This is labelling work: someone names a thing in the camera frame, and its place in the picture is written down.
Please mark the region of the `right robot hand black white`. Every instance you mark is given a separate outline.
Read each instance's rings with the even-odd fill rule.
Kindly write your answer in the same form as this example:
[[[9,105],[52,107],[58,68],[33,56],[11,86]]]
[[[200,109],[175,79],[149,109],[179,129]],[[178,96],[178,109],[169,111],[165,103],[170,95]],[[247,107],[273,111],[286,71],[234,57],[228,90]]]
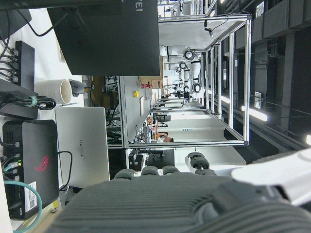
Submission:
[[[199,152],[190,172],[147,166],[80,191],[49,233],[308,233],[311,151],[258,159],[228,172]]]

